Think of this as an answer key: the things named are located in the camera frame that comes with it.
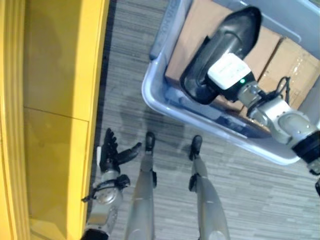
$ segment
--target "yellow door frame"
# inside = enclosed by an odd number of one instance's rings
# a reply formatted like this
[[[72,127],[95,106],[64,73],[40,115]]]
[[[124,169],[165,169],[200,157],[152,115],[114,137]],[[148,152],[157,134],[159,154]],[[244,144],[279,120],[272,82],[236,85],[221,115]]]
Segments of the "yellow door frame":
[[[25,0],[0,1],[0,238],[29,240],[24,119]]]
[[[81,87],[78,83],[84,81],[90,83],[91,87],[84,90],[90,91],[91,98],[89,107],[83,110],[87,112],[81,115],[81,121],[87,123],[83,172],[73,174],[68,182],[70,185],[81,185],[80,190],[68,196],[70,201],[68,201],[67,218],[74,224],[70,225],[67,231],[68,236],[76,236],[67,237],[70,240],[78,239],[85,226],[87,206],[81,203],[79,207],[75,207],[73,203],[77,201],[78,205],[78,201],[89,190],[102,52],[109,6],[109,0],[80,2],[78,47],[74,66],[77,74],[74,81],[76,87]],[[33,239],[28,211],[24,137],[25,10],[25,0],[0,0],[0,239],[4,240]],[[79,106],[79,101],[73,102],[73,106]]]

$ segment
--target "gray metal limb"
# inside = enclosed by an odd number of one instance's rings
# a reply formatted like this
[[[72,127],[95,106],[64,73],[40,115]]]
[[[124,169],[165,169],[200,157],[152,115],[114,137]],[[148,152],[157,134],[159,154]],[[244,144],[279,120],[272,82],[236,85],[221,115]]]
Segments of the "gray metal limb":
[[[109,170],[101,176],[101,182],[115,180],[119,173]],[[122,191],[116,187],[103,189],[97,193],[90,217],[85,227],[87,230],[97,230],[110,236],[118,216],[118,209],[123,201]]]
[[[222,204],[217,191],[208,179],[206,166],[200,156],[193,160],[189,189],[197,194],[200,239],[230,240]]]
[[[155,181],[153,157],[147,152],[142,159],[134,189],[125,240],[153,240],[155,238],[153,196]]]

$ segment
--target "robotic arm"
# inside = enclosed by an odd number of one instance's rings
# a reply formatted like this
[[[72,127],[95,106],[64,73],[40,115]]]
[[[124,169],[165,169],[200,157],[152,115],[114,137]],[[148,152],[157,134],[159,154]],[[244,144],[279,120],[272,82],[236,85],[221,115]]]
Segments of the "robotic arm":
[[[276,141],[291,148],[311,173],[320,174],[320,130],[305,114],[291,108],[280,91],[265,93],[260,89],[249,67],[233,53],[223,55],[207,76],[209,86],[227,99],[237,98],[248,108],[249,118],[266,126]]]
[[[281,91],[266,93],[260,89],[242,60],[257,42],[261,20],[259,9],[253,6],[227,16],[185,69],[181,87],[201,104],[210,104],[218,95],[242,102],[249,118],[266,126],[275,140],[291,148],[312,174],[319,175],[319,129],[305,114],[291,108],[281,98]]]

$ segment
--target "brown cardboard box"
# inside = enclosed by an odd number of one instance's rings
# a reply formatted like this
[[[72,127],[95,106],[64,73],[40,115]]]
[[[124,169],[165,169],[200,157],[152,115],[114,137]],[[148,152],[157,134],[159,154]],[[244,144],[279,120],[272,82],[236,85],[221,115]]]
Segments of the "brown cardboard box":
[[[180,87],[180,76],[206,36],[211,36],[220,22],[230,13],[231,10],[211,0],[193,1],[165,73],[166,79],[172,85]],[[244,59],[256,79],[260,77],[280,38],[279,34],[265,27],[261,28],[255,47]],[[242,103],[232,103],[221,96],[215,101],[229,106],[231,110],[240,111],[243,108]]]
[[[282,77],[291,77],[289,105],[298,109],[319,75],[320,61],[291,39],[283,38],[261,75],[259,86],[265,92],[271,92],[277,88]],[[240,115],[246,114],[247,108],[244,107]]]

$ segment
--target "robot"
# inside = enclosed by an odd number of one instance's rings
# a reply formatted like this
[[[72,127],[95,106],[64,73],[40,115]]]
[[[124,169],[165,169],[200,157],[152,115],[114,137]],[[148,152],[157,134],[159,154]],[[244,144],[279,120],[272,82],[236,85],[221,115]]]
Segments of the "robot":
[[[290,78],[284,76],[275,91],[259,88],[249,66],[243,59],[255,46],[262,16],[258,8],[249,6],[228,15],[216,32],[207,37],[180,78],[184,93],[192,100],[210,104],[218,95],[227,100],[242,102],[247,116],[266,126],[272,137],[291,148],[302,158],[314,175],[320,175],[320,130],[302,112],[291,108],[289,102]],[[145,155],[132,197],[125,240],[153,240],[153,188],[157,174],[153,171],[155,136],[146,134]],[[189,159],[192,161],[189,190],[197,194],[198,227],[201,240],[229,240],[226,217],[218,194],[208,179],[207,169],[200,158],[202,138],[195,136]],[[117,152],[114,133],[108,129],[99,152],[101,182],[84,201],[96,204],[87,222],[83,240],[107,240],[112,233],[117,211],[122,202],[122,190],[130,184],[126,175],[120,175],[119,165],[136,157],[141,148]],[[320,182],[316,183],[320,195]]]
[[[102,176],[94,184],[92,192],[82,200],[94,201],[84,235],[81,240],[107,240],[117,220],[118,209],[122,203],[122,190],[130,184],[126,175],[120,175],[119,165],[135,158],[141,143],[118,153],[114,133],[106,131],[104,144],[98,147],[98,165]],[[202,137],[193,138],[189,159],[192,161],[189,190],[197,194],[198,225],[201,240],[230,240],[227,220],[217,191],[208,179],[207,168],[200,157]],[[125,240],[154,240],[154,197],[157,174],[153,171],[153,152],[155,135],[148,132],[145,136],[145,153],[141,160],[140,172],[129,210],[125,229]]]

